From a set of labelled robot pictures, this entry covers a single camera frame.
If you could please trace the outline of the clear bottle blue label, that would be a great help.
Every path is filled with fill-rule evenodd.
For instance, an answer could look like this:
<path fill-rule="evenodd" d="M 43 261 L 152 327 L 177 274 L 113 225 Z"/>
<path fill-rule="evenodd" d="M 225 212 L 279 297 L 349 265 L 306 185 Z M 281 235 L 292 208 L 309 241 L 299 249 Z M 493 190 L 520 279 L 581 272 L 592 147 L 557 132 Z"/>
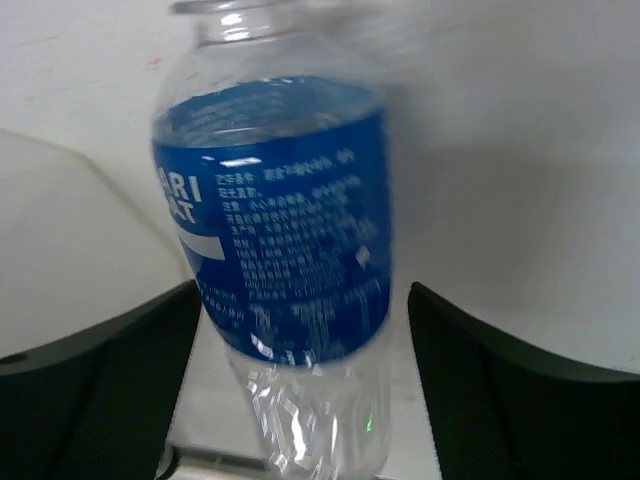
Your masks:
<path fill-rule="evenodd" d="M 266 456 L 383 468 L 392 208 L 384 91 L 298 1 L 178 1 L 155 170 Z"/>

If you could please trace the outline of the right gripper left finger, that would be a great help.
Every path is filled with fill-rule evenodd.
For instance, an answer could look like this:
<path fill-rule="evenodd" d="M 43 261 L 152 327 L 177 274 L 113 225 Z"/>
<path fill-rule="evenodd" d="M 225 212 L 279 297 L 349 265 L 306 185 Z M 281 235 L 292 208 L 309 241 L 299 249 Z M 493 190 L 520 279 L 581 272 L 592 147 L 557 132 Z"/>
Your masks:
<path fill-rule="evenodd" d="M 154 478 L 200 312 L 197 286 L 187 281 L 2 358 L 2 478 Z"/>

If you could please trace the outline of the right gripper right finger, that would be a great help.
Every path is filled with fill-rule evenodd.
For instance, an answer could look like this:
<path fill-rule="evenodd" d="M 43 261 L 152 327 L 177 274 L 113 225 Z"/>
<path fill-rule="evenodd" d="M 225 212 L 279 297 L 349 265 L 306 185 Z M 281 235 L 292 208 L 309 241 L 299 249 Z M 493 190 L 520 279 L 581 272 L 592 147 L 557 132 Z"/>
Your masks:
<path fill-rule="evenodd" d="M 535 347 L 418 282 L 408 314 L 442 478 L 638 478 L 638 375 Z"/>

